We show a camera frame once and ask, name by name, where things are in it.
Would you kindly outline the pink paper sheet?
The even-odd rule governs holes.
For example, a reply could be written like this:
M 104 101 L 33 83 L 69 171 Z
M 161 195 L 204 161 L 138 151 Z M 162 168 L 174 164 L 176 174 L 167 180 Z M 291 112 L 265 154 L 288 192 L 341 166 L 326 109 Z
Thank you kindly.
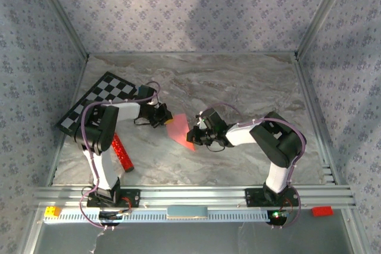
M 184 146 L 185 148 L 191 151 L 195 151 L 194 144 L 186 141 L 187 133 L 190 130 L 186 114 L 174 115 L 173 122 L 165 126 L 169 138 L 174 140 L 176 143 Z

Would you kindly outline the red glitter cylinder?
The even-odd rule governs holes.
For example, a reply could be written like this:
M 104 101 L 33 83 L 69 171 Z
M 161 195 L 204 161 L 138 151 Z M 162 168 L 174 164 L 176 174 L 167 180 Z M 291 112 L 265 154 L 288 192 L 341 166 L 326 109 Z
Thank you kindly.
M 135 169 L 132 161 L 130 160 L 130 157 L 128 153 L 126 152 L 119 136 L 117 133 L 114 133 L 113 141 L 112 141 L 112 147 L 114 149 L 115 154 L 117 155 L 117 158 L 123 167 L 124 171 L 126 173 L 129 173 Z

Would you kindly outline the black white checkerboard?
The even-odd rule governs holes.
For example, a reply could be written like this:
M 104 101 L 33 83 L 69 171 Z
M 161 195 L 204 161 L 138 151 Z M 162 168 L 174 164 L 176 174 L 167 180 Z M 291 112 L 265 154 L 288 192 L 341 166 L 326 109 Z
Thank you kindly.
M 79 123 L 80 115 L 86 101 L 110 101 L 120 103 L 132 99 L 137 92 L 135 84 L 107 71 L 97 82 L 64 114 L 56 127 L 64 134 L 71 136 Z

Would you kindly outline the grey blue flat block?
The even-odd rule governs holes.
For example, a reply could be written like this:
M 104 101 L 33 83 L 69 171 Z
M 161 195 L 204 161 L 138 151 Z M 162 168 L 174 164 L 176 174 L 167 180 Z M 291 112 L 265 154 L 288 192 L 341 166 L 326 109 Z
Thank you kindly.
M 195 205 L 171 205 L 167 208 L 168 219 L 198 219 L 208 217 L 206 206 Z

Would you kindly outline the black controller board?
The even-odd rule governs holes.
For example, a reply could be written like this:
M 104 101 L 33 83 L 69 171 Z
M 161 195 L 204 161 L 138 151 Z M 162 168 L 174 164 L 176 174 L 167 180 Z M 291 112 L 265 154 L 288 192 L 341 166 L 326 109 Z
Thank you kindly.
M 116 227 L 131 214 L 130 211 L 100 211 L 99 223 L 103 227 Z
M 287 222 L 289 212 L 286 210 L 267 211 L 267 216 L 269 218 L 268 225 L 282 228 Z

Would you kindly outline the red toy brick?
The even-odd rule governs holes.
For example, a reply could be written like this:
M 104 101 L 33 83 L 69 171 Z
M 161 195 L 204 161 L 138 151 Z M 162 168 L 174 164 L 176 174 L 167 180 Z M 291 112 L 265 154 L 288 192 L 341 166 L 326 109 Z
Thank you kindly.
M 326 217 L 333 215 L 333 209 L 331 206 L 315 206 L 311 208 L 311 212 L 314 217 Z

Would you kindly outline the yellow toy brick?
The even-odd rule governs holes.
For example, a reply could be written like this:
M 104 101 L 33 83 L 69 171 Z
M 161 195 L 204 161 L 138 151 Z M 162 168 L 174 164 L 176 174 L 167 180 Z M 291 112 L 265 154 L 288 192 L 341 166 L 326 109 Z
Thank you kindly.
M 45 218 L 58 218 L 61 214 L 62 209 L 59 206 L 47 206 L 45 208 L 44 217 Z

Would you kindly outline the aluminium mounting rail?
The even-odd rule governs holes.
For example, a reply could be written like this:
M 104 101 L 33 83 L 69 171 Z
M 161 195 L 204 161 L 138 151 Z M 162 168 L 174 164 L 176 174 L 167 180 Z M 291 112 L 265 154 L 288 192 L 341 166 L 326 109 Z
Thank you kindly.
M 163 209 L 169 205 L 206 205 L 212 209 L 244 208 L 249 191 L 262 192 L 262 186 L 136 186 L 139 208 Z M 356 207 L 351 188 L 346 185 L 299 185 L 295 187 L 303 208 L 331 206 L 333 209 Z M 34 202 L 46 205 L 77 206 L 82 186 L 40 187 Z

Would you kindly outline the aluminium rear frame rail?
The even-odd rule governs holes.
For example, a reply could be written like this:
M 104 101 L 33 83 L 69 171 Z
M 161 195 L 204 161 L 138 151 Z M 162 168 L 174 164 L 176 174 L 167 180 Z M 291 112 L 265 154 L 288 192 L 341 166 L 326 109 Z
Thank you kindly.
M 254 52 L 197 52 L 197 51 L 180 51 L 180 52 L 99 52 L 90 53 L 89 56 L 94 57 L 124 57 L 124 56 L 145 56 L 145 55 L 268 55 L 268 56 L 280 56 L 284 58 L 292 58 L 295 56 L 294 51 L 254 51 Z

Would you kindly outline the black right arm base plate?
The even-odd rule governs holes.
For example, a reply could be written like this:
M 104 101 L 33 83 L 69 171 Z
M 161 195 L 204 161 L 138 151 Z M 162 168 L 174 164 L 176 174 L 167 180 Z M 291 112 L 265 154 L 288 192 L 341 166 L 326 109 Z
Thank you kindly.
M 299 206 L 296 192 L 286 188 L 279 194 L 264 188 L 245 189 L 245 201 L 248 207 Z

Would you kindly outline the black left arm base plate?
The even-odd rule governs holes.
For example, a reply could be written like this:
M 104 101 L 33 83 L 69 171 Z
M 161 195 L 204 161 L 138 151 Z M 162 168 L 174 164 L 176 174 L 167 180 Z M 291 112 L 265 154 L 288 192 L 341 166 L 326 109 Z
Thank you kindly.
M 86 206 L 94 208 L 138 208 L 139 189 L 102 190 L 88 196 Z

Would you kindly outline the aluminium side frame rail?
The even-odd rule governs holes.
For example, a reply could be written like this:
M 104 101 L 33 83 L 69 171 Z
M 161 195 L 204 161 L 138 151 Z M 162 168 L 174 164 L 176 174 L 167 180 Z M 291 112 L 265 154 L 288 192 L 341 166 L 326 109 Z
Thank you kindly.
M 303 69 L 297 54 L 292 54 L 291 60 L 295 66 L 296 75 L 301 86 L 301 91 L 307 104 L 309 118 L 312 123 L 314 135 L 317 141 L 319 158 L 324 169 L 324 181 L 326 184 L 347 185 L 343 174 L 337 166 L 337 155 L 333 143 L 324 121 L 313 84 L 310 82 L 310 75 Z

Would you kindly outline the aluminium corner post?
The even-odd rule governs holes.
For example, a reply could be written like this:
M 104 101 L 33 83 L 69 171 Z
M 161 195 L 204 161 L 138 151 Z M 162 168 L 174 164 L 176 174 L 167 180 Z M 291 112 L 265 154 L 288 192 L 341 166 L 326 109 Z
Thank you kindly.
M 316 13 L 311 20 L 311 23 L 307 27 L 301 39 L 301 43 L 299 44 L 298 49 L 295 51 L 295 57 L 297 60 L 303 59 L 309 50 L 335 2 L 336 0 L 322 0 L 319 4 Z
M 86 49 L 84 45 L 82 44 L 82 41 L 79 38 L 79 35 L 77 34 L 75 28 L 73 27 L 67 13 L 64 11 L 63 6 L 61 5 L 59 0 L 46 0 L 50 7 L 53 10 L 53 13 L 55 14 L 56 18 L 60 21 L 60 23 L 63 25 L 63 29 L 65 30 L 67 36 L 69 37 L 70 41 L 72 42 L 75 50 L 77 53 L 85 60 L 88 59 L 88 53 L 86 52 Z

